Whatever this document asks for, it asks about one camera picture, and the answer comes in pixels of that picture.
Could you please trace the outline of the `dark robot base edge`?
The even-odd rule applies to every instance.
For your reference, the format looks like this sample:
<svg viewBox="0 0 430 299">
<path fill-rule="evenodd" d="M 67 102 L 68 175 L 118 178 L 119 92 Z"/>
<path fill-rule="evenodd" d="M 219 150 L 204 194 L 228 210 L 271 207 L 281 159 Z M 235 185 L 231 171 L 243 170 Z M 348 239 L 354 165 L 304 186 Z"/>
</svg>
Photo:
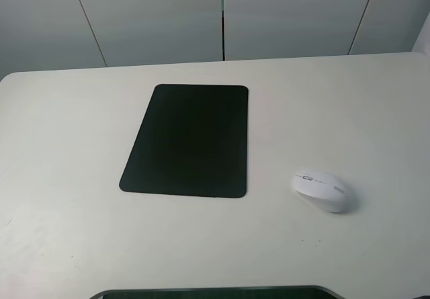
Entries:
<svg viewBox="0 0 430 299">
<path fill-rule="evenodd" d="M 320 286 L 256 286 L 232 288 L 171 288 L 106 290 L 91 298 L 341 298 Z"/>
</svg>

